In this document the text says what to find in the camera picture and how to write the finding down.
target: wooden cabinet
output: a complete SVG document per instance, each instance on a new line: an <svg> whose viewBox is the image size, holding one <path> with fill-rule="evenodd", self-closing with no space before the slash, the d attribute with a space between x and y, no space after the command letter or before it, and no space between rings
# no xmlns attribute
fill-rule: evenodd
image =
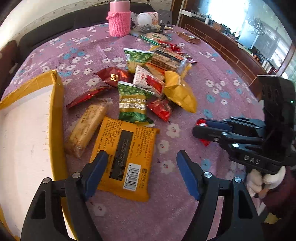
<svg viewBox="0 0 296 241"><path fill-rule="evenodd" d="M210 25L185 15L181 16L179 26L201 38L215 49L249 85L257 99L261 99L261 84L257 75L266 74L266 72L249 53L237 46L237 42Z"/></svg>

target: floral tablecloth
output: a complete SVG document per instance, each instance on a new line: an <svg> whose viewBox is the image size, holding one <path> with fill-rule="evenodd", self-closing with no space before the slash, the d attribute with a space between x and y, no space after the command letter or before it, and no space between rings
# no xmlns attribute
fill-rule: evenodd
<svg viewBox="0 0 296 241"><path fill-rule="evenodd" d="M184 31L175 27L175 31ZM176 108L170 122L163 122L150 110L147 115L160 128L155 144L148 191L148 202L134 202L112 193L97 191L87 203L91 216L105 241L175 240L185 234L198 202L189 195L176 165L176 154L184 149L189 157L199 163L204 171L219 178L231 180L245 176L244 166L228 160L228 154L217 143L205 147L192 136L198 118L221 120L229 116L263 119L261 106L247 85L207 43L194 45L178 37L175 31L165 31L178 44L182 52L197 61L185 77L198 101L196 114ZM83 92L105 85L97 71L117 66L125 69L123 48L148 50L150 45L142 39L127 35L122 38L109 35L108 24L81 28L61 35L35 49L20 67L4 96L27 80L57 69L65 88L64 138L69 136L77 120L89 103L73 110L65 106ZM104 95L113 99L108 112L118 118L118 91ZM69 172L80 171L89 162L97 136L94 134L81 159L67 156ZM222 201L219 199L209 238L218 227Z"/></svg>

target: hand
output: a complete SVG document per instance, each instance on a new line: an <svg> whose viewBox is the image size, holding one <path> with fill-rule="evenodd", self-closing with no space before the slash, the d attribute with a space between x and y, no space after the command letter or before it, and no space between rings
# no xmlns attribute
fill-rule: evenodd
<svg viewBox="0 0 296 241"><path fill-rule="evenodd" d="M283 181L286 174L285 166L282 166L279 172L275 175L265 174L262 177L260 171L253 169L247 175L247 190L251 197L259 193L259 198L264 198L268 190L278 187Z"/></svg>

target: green snack package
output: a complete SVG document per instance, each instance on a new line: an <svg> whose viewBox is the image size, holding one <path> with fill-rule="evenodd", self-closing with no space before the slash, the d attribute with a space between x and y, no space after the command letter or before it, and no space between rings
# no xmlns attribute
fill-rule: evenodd
<svg viewBox="0 0 296 241"><path fill-rule="evenodd" d="M142 51L138 49L123 49L123 51L126 55L128 71L132 74L135 73L137 65L145 65L154 54L151 51Z"/></svg>
<svg viewBox="0 0 296 241"><path fill-rule="evenodd" d="M153 121L146 116L146 99L154 95L152 91L118 81L119 120L140 124Z"/></svg>

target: blue gripper pad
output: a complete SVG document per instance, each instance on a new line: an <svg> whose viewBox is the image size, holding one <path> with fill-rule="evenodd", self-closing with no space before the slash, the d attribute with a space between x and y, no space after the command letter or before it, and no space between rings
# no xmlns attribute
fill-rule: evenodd
<svg viewBox="0 0 296 241"><path fill-rule="evenodd" d="M191 196L199 201L201 195L198 191L198 180L188 165L188 162L191 163L191 159L188 157L187 153L184 150L178 151L177 165L186 184L187 190Z"/></svg>
<svg viewBox="0 0 296 241"><path fill-rule="evenodd" d="M87 165L90 168L89 177L85 182L85 192L84 199L88 200L91 196L93 196L96 192L99 182L104 174L104 171L107 167L108 163L108 154L105 151L100 151L92 163Z"/></svg>
<svg viewBox="0 0 296 241"><path fill-rule="evenodd" d="M232 129L227 122L222 123L222 122L207 120L206 124L208 127L217 128L217 129L226 130L226 131L231 131Z"/></svg>

